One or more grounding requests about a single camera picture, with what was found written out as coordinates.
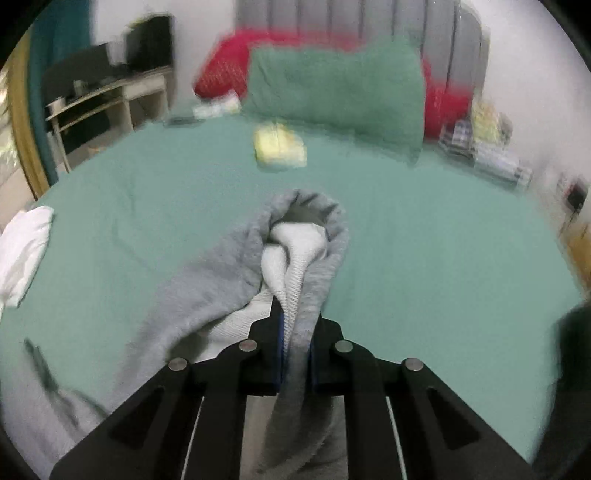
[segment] teal curtain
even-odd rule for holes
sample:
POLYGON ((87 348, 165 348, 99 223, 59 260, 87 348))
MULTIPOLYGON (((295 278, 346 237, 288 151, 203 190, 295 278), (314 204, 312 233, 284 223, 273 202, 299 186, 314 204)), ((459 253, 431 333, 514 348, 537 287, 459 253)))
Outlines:
POLYGON ((46 132, 41 81, 46 68, 90 47, 90 2, 53 0, 33 23, 28 71, 29 116, 43 169, 50 185, 57 182, 46 132))

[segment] gray upholstered headboard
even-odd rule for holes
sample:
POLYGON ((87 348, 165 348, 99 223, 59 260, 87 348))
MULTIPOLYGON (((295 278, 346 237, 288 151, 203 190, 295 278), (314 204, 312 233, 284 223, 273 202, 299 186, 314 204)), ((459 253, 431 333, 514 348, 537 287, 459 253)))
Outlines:
POLYGON ((237 0, 236 24, 363 40, 406 34, 421 46, 434 78, 482 88, 488 36, 455 0, 237 0))

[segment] desk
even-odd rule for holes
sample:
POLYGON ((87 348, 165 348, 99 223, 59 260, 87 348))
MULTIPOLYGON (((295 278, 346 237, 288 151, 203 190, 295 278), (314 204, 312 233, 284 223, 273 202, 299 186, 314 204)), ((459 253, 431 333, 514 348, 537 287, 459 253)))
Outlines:
POLYGON ((147 116, 156 119, 168 112, 167 75, 172 74, 170 67, 163 67, 144 72, 140 75, 117 80, 101 88, 93 90, 86 95, 68 103, 61 110, 47 117, 53 128, 53 137, 57 145, 54 153, 56 166, 63 163, 66 171, 70 171, 70 161, 64 149, 61 133, 79 122, 106 111, 109 123, 112 127, 119 128, 123 134, 134 131, 134 119, 132 118, 129 103, 136 99, 142 99, 142 106, 147 116), (72 118, 72 109, 83 105, 89 100, 102 95, 100 105, 91 110, 84 111, 72 118))

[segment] yellow cloth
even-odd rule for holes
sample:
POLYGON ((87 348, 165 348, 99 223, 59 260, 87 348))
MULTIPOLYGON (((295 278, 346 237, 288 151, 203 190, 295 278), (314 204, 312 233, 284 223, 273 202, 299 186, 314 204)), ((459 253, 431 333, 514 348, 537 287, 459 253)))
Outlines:
POLYGON ((305 167, 306 147, 302 139, 281 124, 258 127, 254 136, 255 158, 265 166, 305 167))
POLYGON ((472 138, 474 141, 498 144, 501 142, 499 114, 491 103, 472 102, 472 138))

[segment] folded clothes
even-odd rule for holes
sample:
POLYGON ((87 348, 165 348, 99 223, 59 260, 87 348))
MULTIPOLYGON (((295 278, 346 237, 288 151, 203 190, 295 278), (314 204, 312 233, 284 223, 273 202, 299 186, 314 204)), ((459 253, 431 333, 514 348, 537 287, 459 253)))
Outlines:
POLYGON ((0 319, 2 310, 18 307, 45 253, 53 209, 18 212, 0 236, 0 319))
POLYGON ((474 142, 474 166, 492 173, 499 178, 514 181, 517 185, 528 186, 532 170, 523 165, 515 153, 501 145, 474 142))
POLYGON ((305 167, 306 147, 302 139, 281 124, 263 125, 254 136, 255 158, 264 167, 305 167))
POLYGON ((226 114, 233 115, 241 109, 240 99, 234 90, 226 95, 203 102, 193 107, 193 116, 198 120, 216 118, 226 114))

